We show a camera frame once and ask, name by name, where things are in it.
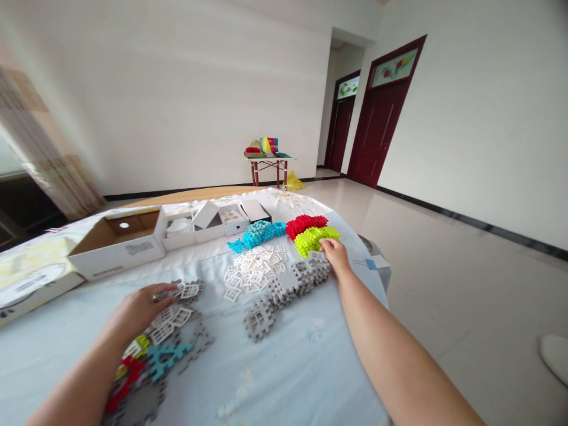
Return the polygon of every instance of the decorative glass window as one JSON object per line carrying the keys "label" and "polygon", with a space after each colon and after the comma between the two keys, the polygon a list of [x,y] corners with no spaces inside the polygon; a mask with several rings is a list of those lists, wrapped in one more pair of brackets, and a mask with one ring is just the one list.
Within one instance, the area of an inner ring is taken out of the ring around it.
{"label": "decorative glass window", "polygon": [[414,65],[417,53],[418,49],[414,49],[388,62],[377,65],[373,72],[371,87],[377,87],[394,80],[408,77]]}
{"label": "decorative glass window", "polygon": [[359,76],[341,83],[339,85],[339,90],[337,91],[337,99],[353,96],[357,93],[357,87],[359,87]]}

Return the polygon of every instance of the green building block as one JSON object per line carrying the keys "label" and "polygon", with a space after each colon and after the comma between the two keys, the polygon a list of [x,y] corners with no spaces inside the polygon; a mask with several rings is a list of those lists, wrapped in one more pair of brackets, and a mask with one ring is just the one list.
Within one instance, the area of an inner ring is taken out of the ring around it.
{"label": "green building block", "polygon": [[310,251],[319,251],[321,247],[320,239],[333,238],[334,240],[339,240],[340,235],[341,234],[332,227],[308,228],[296,236],[296,249],[298,253],[307,259]]}

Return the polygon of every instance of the pile of toy pieces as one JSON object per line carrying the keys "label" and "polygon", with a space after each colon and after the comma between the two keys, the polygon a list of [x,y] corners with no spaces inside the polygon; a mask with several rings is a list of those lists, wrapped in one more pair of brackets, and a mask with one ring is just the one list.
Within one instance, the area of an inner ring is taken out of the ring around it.
{"label": "pile of toy pieces", "polygon": [[286,224],[284,222],[256,221],[248,227],[242,240],[239,238],[237,241],[227,243],[235,253],[252,250],[271,238],[281,237],[286,233]]}
{"label": "pile of toy pieces", "polygon": [[286,224],[286,233],[296,243],[298,253],[307,258],[310,251],[320,249],[320,239],[339,239],[339,232],[326,225],[327,219],[323,216],[300,215]]}
{"label": "pile of toy pieces", "polygon": [[103,424],[107,426],[143,425],[154,421],[159,405],[166,398],[167,376],[177,363],[177,373],[183,373],[190,361],[195,360],[213,338],[199,323],[190,342],[183,343],[180,329],[188,322],[201,317],[192,308],[203,292],[203,281],[177,284],[177,291],[162,297],[177,296],[178,301],[162,311],[150,328],[138,336],[123,355],[117,371],[114,388],[105,408]]}
{"label": "pile of toy pieces", "polygon": [[287,260],[284,247],[257,246],[239,254],[225,273],[225,286],[229,288],[224,298],[236,302],[242,288],[246,288],[247,293],[264,290],[275,275],[286,270]]}
{"label": "pile of toy pieces", "polygon": [[244,317],[248,336],[255,342],[270,332],[275,321],[275,311],[292,303],[296,298],[309,294],[314,287],[327,280],[331,266],[324,253],[310,251],[307,260],[296,262],[292,271],[274,276],[268,287],[268,299],[260,298]]}

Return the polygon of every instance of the red door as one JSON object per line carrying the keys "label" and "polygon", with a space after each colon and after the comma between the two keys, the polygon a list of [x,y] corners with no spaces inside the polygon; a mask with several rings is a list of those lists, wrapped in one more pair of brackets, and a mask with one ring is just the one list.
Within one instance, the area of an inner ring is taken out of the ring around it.
{"label": "red door", "polygon": [[351,114],[353,113],[354,104],[355,96],[349,96],[348,98],[338,101],[337,109],[335,111],[335,124],[333,126],[333,135],[331,136],[329,167],[337,173],[341,173],[343,154],[345,153],[347,133],[349,132],[349,123],[351,123]]}
{"label": "red door", "polygon": [[369,93],[361,134],[353,153],[351,179],[373,188],[377,186],[405,95],[405,81]]}

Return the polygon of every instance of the left hand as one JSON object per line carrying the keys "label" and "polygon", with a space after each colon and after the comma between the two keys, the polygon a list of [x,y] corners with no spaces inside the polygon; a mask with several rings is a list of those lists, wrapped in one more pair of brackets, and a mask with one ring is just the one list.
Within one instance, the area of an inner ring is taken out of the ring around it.
{"label": "left hand", "polygon": [[177,297],[169,297],[158,303],[154,296],[167,291],[175,291],[175,284],[152,284],[126,296],[112,313],[99,333],[98,340],[104,344],[116,344],[124,350],[154,320],[156,315],[171,306]]}

